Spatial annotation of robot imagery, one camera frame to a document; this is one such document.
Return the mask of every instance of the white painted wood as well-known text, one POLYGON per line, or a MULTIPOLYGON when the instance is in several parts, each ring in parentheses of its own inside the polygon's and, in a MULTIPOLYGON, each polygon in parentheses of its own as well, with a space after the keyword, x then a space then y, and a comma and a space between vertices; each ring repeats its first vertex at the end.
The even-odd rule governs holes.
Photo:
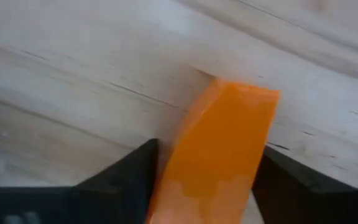
POLYGON ((202 70, 282 90, 269 142, 358 187, 358 50, 243 3, 194 2, 0 0, 0 100, 126 146, 170 141, 202 70))

